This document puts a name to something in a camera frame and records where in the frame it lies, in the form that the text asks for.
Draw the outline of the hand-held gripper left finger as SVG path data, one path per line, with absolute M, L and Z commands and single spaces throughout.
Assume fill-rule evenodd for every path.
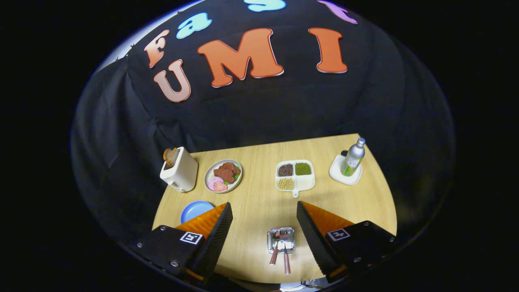
M 232 220 L 232 207 L 226 202 L 175 228 L 160 225 L 130 248 L 141 260 L 172 277 L 189 284 L 206 284 Z

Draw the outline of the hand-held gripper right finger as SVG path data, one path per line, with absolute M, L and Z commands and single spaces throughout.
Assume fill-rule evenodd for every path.
M 395 235 L 369 220 L 353 223 L 304 201 L 298 201 L 296 217 L 329 283 L 367 272 L 397 247 Z

